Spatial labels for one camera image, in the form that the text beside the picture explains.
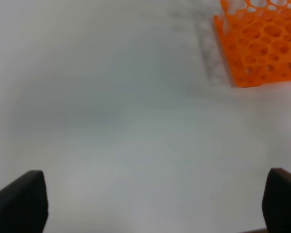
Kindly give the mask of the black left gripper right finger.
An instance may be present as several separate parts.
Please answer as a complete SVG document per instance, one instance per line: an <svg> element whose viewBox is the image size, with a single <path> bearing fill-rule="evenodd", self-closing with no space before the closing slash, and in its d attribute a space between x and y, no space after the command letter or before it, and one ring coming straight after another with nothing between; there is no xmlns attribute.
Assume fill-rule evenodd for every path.
<svg viewBox="0 0 291 233"><path fill-rule="evenodd" d="M291 173L272 168L267 176L262 212L270 233L291 233Z"/></svg>

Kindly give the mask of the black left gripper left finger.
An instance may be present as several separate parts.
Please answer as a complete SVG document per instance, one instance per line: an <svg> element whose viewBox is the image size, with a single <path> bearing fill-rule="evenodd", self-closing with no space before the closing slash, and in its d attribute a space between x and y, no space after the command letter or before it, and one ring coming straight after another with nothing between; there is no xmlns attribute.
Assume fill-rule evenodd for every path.
<svg viewBox="0 0 291 233"><path fill-rule="evenodd" d="M48 216L43 171L30 170L0 190L0 233L42 233Z"/></svg>

